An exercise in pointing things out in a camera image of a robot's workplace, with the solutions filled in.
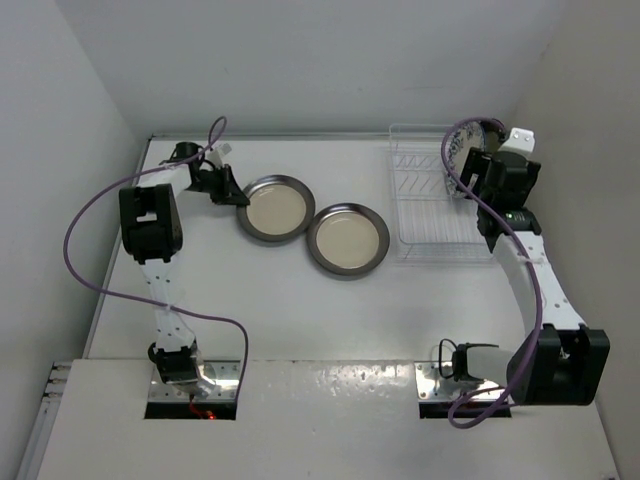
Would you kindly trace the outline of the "grey rim plate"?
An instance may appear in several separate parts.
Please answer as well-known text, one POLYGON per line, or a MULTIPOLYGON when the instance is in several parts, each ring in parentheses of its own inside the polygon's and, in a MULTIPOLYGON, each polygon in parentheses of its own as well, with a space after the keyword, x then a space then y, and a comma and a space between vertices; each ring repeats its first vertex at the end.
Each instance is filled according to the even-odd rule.
POLYGON ((249 204, 236 208, 238 224, 261 242, 294 240, 306 232, 316 212, 312 191, 292 176, 266 175, 248 184, 243 192, 249 204))
POLYGON ((306 245, 316 264, 332 275, 361 277, 373 272, 390 248, 385 220, 371 208, 341 202, 322 209, 306 232, 306 245))

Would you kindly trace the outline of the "brown striped rim plate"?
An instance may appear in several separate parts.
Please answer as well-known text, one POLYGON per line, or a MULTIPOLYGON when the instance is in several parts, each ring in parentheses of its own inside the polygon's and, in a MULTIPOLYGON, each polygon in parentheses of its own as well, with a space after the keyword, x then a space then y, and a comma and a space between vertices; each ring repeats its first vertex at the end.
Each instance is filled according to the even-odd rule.
POLYGON ((480 126, 485 134, 485 151, 496 152, 508 139, 509 130, 504 123, 496 118, 482 120, 480 126))

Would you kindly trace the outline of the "blue floral plate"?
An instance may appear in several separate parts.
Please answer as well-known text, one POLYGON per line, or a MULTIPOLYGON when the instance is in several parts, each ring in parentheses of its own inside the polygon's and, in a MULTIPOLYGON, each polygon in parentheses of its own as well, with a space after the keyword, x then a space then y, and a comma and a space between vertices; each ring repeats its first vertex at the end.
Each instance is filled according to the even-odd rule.
MULTIPOLYGON (((486 133, 480 122, 468 122, 450 136, 446 144, 447 164, 461 179, 471 149, 484 151, 486 140, 486 133)), ((474 188, 477 178, 477 174, 471 174, 468 183, 470 189, 474 188)), ((446 187, 451 198, 466 198, 466 194, 458 189, 456 182, 448 173, 446 173, 446 187)))

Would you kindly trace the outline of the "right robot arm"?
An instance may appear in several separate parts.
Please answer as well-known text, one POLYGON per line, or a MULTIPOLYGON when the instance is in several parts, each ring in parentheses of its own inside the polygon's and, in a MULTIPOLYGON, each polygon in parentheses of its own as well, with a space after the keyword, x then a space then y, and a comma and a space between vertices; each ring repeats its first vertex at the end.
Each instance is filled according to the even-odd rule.
POLYGON ((506 274, 525 329, 514 352, 461 343, 450 378, 512 385, 520 405, 589 405, 610 352, 602 329, 589 328, 568 301, 546 255, 542 229, 525 202, 540 164, 524 156, 471 148, 460 190, 477 196, 477 227, 506 274))

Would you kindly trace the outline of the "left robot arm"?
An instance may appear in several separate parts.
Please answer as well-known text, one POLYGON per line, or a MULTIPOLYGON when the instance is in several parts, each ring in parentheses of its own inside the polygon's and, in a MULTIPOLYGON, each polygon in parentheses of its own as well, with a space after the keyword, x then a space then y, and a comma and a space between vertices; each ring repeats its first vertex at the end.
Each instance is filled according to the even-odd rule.
POLYGON ((194 331, 175 307, 171 275, 183 247, 176 197, 192 191, 208 195, 216 205, 250 204, 231 166, 214 158, 218 153, 179 142, 160 170, 118 194, 123 246, 139 264, 154 301, 156 340, 149 358, 163 383, 195 398, 211 394, 216 381, 206 372, 194 331))

